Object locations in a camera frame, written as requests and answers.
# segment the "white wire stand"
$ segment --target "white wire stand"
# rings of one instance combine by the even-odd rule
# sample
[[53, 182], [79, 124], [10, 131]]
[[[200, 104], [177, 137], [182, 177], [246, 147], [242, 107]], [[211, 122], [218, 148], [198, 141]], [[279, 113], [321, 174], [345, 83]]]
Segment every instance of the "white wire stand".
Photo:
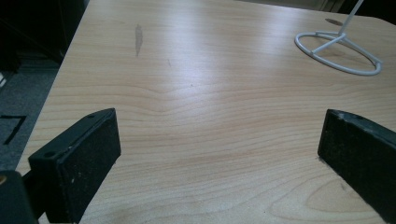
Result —
[[[341, 70], [341, 71], [355, 74], [355, 75], [360, 75], [360, 76], [374, 76], [374, 75], [378, 74], [382, 69], [382, 66], [381, 66], [382, 62], [378, 58], [376, 58], [373, 54], [371, 54], [367, 50], [361, 48], [360, 46], [358, 46], [357, 44], [355, 44], [351, 40], [349, 40], [347, 38], [347, 34], [344, 33], [345, 29], [347, 28], [347, 25], [351, 21], [352, 17], [355, 15], [356, 11], [358, 11], [358, 8], [361, 6], [361, 3], [363, 3], [363, 1], [364, 0], [359, 0], [359, 2], [356, 4], [356, 6], [352, 9], [352, 11], [350, 12], [349, 16], [346, 18], [346, 21], [344, 22], [344, 24], [341, 27], [339, 32], [316, 31], [314, 33], [297, 34], [297, 36], [294, 39], [294, 42], [296, 43], [297, 47], [299, 47], [300, 50], [302, 50], [307, 55], [311, 56], [313, 59], [315, 59], [321, 63], [324, 63], [326, 65], [329, 65], [330, 67]], [[310, 50], [310, 49], [306, 48], [300, 42], [300, 38], [303, 36], [314, 36], [314, 37], [328, 39], [330, 41], [316, 49]], [[335, 44], [335, 43], [339, 43], [339, 44], [342, 44], [350, 49], [354, 49], [358, 53], [365, 56], [367, 59], [369, 59], [371, 61], [371, 63], [375, 67], [375, 70], [373, 70], [373, 71], [356, 70], [356, 69], [344, 67], [343, 65], [340, 65], [338, 63], [330, 62], [329, 60], [318, 56], [318, 53], [321, 50], [324, 50], [327, 47], [329, 47], [330, 45]]]

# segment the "scratch on table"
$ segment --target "scratch on table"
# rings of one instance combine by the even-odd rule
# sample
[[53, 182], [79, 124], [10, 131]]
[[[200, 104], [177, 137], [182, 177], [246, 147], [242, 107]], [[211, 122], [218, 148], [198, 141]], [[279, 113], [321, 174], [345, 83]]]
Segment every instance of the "scratch on table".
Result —
[[135, 50], [136, 50], [136, 57], [139, 56], [140, 48], [143, 44], [143, 31], [142, 27], [137, 24], [136, 28], [134, 29], [134, 33], [136, 35], [136, 42], [135, 42]]

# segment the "light wood tabletop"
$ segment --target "light wood tabletop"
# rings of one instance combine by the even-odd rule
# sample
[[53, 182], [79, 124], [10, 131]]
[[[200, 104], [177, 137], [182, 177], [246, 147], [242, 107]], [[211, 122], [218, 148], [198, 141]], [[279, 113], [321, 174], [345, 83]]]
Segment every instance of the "light wood tabletop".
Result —
[[[81, 223], [383, 223], [317, 151], [328, 108], [396, 131], [396, 26], [355, 17], [346, 29], [383, 61], [374, 77], [332, 69], [293, 40], [346, 17], [232, 0], [91, 0], [17, 170], [85, 115], [115, 107], [121, 156]], [[321, 55], [373, 69], [341, 46]]]

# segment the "dark floor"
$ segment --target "dark floor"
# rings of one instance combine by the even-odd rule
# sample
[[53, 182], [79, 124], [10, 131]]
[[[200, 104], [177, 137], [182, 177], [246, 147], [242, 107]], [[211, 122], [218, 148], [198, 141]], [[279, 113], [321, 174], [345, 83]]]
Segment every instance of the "dark floor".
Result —
[[36, 52], [21, 53], [17, 74], [1, 72], [0, 170], [14, 170], [45, 103], [59, 65]]

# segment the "wood grain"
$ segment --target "wood grain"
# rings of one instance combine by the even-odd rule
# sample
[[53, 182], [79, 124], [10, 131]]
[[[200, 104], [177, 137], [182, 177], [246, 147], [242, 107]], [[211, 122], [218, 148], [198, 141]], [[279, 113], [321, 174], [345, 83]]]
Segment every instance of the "wood grain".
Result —
[[[317, 150], [327, 108], [396, 130], [396, 27], [353, 19], [348, 37], [384, 61], [378, 76], [358, 77], [294, 45], [300, 32], [338, 30], [328, 18], [346, 15], [91, 0], [18, 170], [83, 116], [115, 107], [122, 155], [81, 223], [382, 223]], [[340, 47], [323, 54], [373, 68]]]

